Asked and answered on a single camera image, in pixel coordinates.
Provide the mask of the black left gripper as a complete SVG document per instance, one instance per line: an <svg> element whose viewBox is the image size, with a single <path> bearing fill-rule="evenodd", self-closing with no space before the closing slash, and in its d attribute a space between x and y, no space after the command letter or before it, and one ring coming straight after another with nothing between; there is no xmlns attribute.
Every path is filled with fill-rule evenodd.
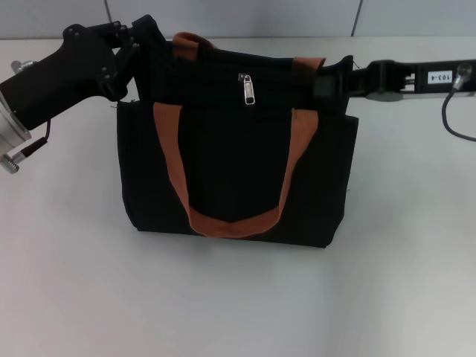
<svg viewBox="0 0 476 357"><path fill-rule="evenodd" d="M128 93L145 44L166 45L151 15L130 28L119 21L71 25L56 52L1 83L1 98L29 130L90 97L117 102Z"/></svg>

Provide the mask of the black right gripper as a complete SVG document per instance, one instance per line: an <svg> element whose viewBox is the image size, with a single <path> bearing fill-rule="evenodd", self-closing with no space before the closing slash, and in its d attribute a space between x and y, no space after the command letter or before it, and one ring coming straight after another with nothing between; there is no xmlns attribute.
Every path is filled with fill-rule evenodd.
<svg viewBox="0 0 476 357"><path fill-rule="evenodd" d="M403 63L375 61L366 69L322 68L313 81L315 100L365 97L379 102L475 95L473 59Z"/></svg>

